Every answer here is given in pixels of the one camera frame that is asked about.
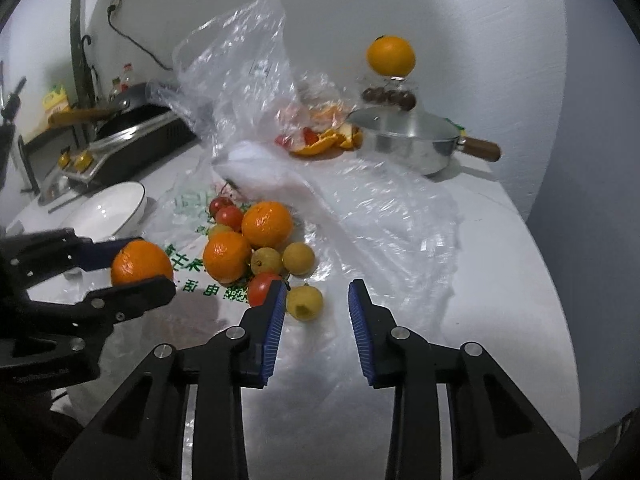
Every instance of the white bowl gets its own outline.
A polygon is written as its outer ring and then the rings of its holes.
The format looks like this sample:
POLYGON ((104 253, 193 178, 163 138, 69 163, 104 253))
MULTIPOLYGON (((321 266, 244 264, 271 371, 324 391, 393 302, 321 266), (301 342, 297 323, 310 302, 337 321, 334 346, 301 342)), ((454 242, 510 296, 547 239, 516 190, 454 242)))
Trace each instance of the white bowl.
POLYGON ((145 213, 145 187, 138 182, 121 182, 103 189, 64 219, 60 227, 71 227, 76 236, 94 242, 134 233, 145 213))

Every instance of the clear plastic container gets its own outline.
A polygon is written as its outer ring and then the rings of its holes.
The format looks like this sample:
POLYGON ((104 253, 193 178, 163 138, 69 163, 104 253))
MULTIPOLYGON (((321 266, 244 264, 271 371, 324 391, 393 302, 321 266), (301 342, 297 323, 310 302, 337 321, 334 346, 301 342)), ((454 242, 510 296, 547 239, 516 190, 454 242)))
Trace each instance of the clear plastic container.
POLYGON ((127 88, 132 87, 136 83, 140 83, 140 79, 138 78, 138 75, 133 71, 132 64, 127 63, 124 66, 124 69, 122 72, 120 89, 124 92, 127 88))
POLYGON ((109 102, 113 101, 122 92, 120 89, 120 78, 115 77, 111 80, 111 90, 109 90, 109 102))

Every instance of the white wall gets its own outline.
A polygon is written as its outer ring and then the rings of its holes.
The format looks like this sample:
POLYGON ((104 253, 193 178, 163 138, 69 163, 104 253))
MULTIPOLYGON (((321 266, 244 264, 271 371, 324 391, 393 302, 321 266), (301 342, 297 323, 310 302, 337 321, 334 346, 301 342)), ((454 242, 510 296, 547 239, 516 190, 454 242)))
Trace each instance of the white wall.
MULTIPOLYGON (((169 63, 175 44, 211 17, 250 0, 124 0, 116 24, 169 63)), ((558 125, 566 33, 562 0, 282 0, 295 64, 351 84, 367 45, 408 38, 424 106, 502 145, 495 164, 521 213, 538 191, 558 125)), ((97 0, 88 27, 104 91, 126 62, 145 78, 171 76, 108 28, 97 0)))
MULTIPOLYGON (((42 98, 51 86, 63 83, 71 97, 76 98, 69 40, 70 1, 21 0, 0 32, 5 91, 15 88, 21 77, 27 78, 15 120, 17 134, 22 134, 25 140, 42 118, 42 98)), ((7 225, 32 198, 20 193, 21 188, 28 187, 21 172, 21 163, 12 162, 7 182, 0 190, 2 225, 7 225)))
POLYGON ((581 437, 640 405, 640 44, 612 0, 565 0, 564 102, 528 225, 562 301, 581 437))

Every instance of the wooden handle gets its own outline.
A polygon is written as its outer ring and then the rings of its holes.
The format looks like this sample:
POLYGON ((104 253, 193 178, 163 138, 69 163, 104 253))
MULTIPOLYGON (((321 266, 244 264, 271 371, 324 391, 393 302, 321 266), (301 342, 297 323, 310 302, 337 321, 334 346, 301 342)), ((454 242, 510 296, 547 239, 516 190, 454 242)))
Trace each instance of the wooden handle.
POLYGON ((117 111, 118 108, 85 108, 69 110, 68 112, 55 112, 49 116, 49 126, 51 128, 57 128, 78 123, 103 121, 109 119, 117 111))
POLYGON ((460 137, 458 149, 462 153, 484 158, 488 162, 496 162, 502 155, 502 150, 495 142, 488 140, 474 139, 473 137, 460 137))

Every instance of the tomato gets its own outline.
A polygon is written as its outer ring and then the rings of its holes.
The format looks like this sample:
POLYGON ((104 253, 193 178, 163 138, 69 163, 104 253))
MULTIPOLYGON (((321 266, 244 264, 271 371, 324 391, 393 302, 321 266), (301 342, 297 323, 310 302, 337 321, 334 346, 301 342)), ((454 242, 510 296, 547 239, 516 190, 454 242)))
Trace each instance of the tomato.
POLYGON ((307 146, 315 144, 320 139, 320 137, 318 137, 318 134, 316 134, 315 131, 313 131, 311 128, 303 128, 302 136, 305 137, 305 144, 307 146))
POLYGON ((249 306, 260 306, 264 303, 273 280, 282 280, 282 276, 275 272, 261 272, 249 282, 246 288, 249 306))
POLYGON ((231 199, 226 196, 216 197, 209 204, 209 214, 213 216, 213 218, 215 218, 217 212, 220 211, 223 207, 233 204, 234 203, 231 202, 231 199))
POLYGON ((216 213, 216 223, 231 227, 234 231, 240 232, 244 213, 234 205, 224 206, 216 213))
POLYGON ((286 148, 286 149, 289 149, 291 147, 291 138, 283 134, 280 134, 279 136, 277 136, 274 142, 278 146, 282 146, 283 148, 286 148))

